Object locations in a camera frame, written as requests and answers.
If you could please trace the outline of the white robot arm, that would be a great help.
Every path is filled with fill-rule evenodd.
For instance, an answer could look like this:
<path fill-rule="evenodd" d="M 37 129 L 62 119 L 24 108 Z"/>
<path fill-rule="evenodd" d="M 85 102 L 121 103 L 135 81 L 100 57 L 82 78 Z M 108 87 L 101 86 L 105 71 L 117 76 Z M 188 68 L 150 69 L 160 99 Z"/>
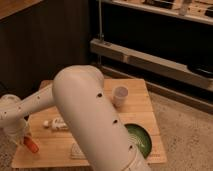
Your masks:
<path fill-rule="evenodd" d="M 104 94 L 104 76 L 89 65 L 61 70 L 48 86 L 0 107 L 0 127 L 55 106 L 94 171 L 151 171 Z"/>

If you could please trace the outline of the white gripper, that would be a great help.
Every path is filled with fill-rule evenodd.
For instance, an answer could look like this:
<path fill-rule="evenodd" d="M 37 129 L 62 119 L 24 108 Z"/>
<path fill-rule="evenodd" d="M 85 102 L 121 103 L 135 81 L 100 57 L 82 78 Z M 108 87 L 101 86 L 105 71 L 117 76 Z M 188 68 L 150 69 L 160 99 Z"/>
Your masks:
<path fill-rule="evenodd" d="M 25 119 L 9 124 L 3 128 L 3 131 L 17 145 L 23 145 L 24 138 L 31 135 L 29 124 Z"/>

